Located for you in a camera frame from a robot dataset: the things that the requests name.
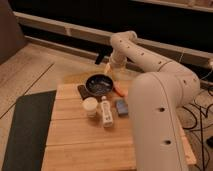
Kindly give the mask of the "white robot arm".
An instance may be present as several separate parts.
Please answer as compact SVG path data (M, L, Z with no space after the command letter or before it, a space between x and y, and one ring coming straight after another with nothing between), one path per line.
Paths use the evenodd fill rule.
M133 31L114 33L111 68L132 60L143 73L129 86L128 110L137 171L189 171L176 109L199 93L198 76L182 64L136 44Z

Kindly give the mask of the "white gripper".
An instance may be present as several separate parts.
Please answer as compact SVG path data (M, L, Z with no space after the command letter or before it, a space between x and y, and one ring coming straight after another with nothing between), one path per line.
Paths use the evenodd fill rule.
M125 60L116 61L114 58L109 58L108 63L105 66L105 75L116 75L126 66Z

